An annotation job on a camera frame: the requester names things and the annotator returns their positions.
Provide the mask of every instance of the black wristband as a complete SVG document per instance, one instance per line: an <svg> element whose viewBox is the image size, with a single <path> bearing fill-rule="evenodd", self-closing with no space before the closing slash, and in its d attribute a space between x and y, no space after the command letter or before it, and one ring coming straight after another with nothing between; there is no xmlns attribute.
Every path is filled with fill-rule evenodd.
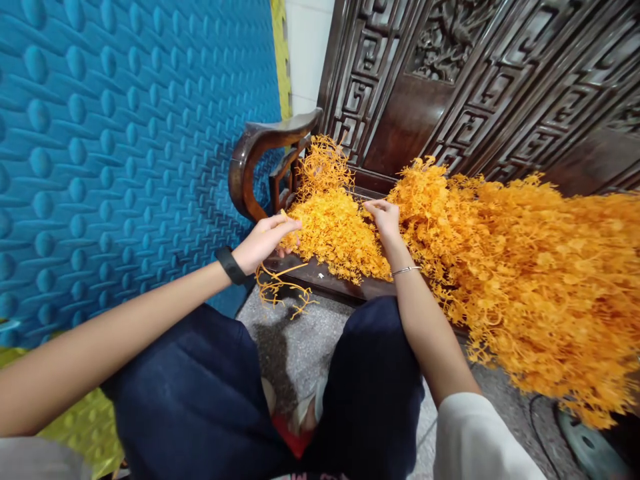
<svg viewBox="0 0 640 480"><path fill-rule="evenodd" d="M245 282L247 276L235 258L233 258L231 249L228 246L218 248L218 250L215 251L215 256L218 258L218 262L220 262L220 265L222 265L222 268L227 272L232 282L236 285L242 285Z"/></svg>

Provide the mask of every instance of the wooden screen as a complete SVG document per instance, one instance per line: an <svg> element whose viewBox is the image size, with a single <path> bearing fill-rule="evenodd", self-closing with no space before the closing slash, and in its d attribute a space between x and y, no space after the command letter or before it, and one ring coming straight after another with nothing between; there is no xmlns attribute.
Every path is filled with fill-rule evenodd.
<svg viewBox="0 0 640 480"><path fill-rule="evenodd" d="M336 0L318 128L360 187L414 157L567 195L640 185L640 2Z"/></svg>

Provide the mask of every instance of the forearm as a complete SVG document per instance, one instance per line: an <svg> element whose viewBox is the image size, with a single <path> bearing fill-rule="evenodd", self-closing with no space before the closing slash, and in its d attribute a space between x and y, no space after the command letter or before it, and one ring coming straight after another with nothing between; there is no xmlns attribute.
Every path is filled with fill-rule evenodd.
<svg viewBox="0 0 640 480"><path fill-rule="evenodd" d="M409 250L398 236L385 244L391 271L414 266ZM481 393L458 340L415 269L394 277L402 326L436 404L457 392Z"/></svg>
<svg viewBox="0 0 640 480"><path fill-rule="evenodd" d="M47 342L0 371L0 437L36 434L198 305L230 285L218 262Z"/></svg>

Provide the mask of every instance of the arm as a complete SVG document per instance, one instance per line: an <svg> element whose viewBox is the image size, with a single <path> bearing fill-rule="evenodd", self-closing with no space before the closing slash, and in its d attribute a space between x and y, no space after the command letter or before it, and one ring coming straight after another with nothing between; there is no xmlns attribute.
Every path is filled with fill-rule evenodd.
<svg viewBox="0 0 640 480"><path fill-rule="evenodd" d="M249 275L284 235L300 227L285 215L260 220L233 256ZM222 266L214 262L83 323L4 368L0 437L38 433L230 284Z"/></svg>
<svg viewBox="0 0 640 480"><path fill-rule="evenodd" d="M391 271L415 266L400 236L398 207L384 200L368 201L364 206L375 218ZM393 280L405 335L427 380L436 407L453 393L482 394L458 340L420 270L400 273Z"/></svg>

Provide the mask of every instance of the silver bracelet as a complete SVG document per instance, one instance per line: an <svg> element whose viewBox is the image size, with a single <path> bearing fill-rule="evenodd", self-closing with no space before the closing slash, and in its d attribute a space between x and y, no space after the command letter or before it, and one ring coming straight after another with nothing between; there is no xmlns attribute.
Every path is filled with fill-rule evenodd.
<svg viewBox="0 0 640 480"><path fill-rule="evenodd" d="M405 269L402 269L402 270L398 270L398 271L393 272L393 273L391 274L391 276L392 276L392 277L395 277L398 273L402 273L402 272L406 272L406 271L410 271L410 270L417 270L417 269L419 270L419 269L420 269L420 267L407 267L407 268L405 268Z"/></svg>

